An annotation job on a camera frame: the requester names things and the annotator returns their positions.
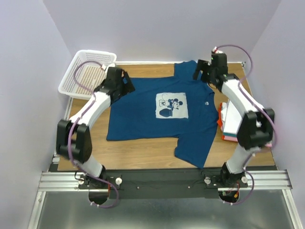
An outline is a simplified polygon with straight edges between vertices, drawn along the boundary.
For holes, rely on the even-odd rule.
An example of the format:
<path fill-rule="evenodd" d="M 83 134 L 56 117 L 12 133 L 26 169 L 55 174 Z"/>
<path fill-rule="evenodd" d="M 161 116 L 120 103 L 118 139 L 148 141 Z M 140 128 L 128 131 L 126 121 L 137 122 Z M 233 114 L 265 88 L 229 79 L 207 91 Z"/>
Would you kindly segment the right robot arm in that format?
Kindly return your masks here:
<path fill-rule="evenodd" d="M 198 78 L 204 83 L 211 83 L 224 94 L 242 118 L 237 131 L 238 145 L 223 164 L 219 175 L 220 183 L 230 187 L 245 175 L 245 168 L 253 154 L 272 141 L 275 112 L 259 105 L 244 89 L 242 81 L 228 72 L 227 56 L 223 52 L 213 52 L 210 61 L 198 60 L 193 79 Z"/>

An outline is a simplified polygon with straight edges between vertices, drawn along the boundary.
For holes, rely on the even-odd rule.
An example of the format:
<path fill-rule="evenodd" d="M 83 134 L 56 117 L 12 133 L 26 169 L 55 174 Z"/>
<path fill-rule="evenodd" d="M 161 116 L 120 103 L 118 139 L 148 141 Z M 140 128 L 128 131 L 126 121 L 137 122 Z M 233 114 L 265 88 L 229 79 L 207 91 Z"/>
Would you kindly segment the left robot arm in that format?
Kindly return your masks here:
<path fill-rule="evenodd" d="M 56 153 L 90 175 L 94 188 L 105 185 L 105 167 L 92 155 L 90 130 L 100 115 L 121 97 L 135 91 L 128 73 L 122 68 L 109 67 L 106 78 L 93 91 L 82 109 L 69 120 L 57 125 Z"/>

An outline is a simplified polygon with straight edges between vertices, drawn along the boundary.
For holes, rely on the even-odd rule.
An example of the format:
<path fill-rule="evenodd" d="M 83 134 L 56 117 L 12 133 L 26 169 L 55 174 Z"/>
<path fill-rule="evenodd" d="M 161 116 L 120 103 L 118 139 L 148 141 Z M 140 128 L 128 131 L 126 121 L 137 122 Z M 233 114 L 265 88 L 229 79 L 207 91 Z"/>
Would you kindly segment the blue t-shirt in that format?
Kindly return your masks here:
<path fill-rule="evenodd" d="M 193 79 L 197 63 L 174 65 L 174 75 L 133 78 L 135 91 L 111 106 L 108 141 L 177 138 L 176 158 L 202 168 L 217 131 L 214 91 Z"/>

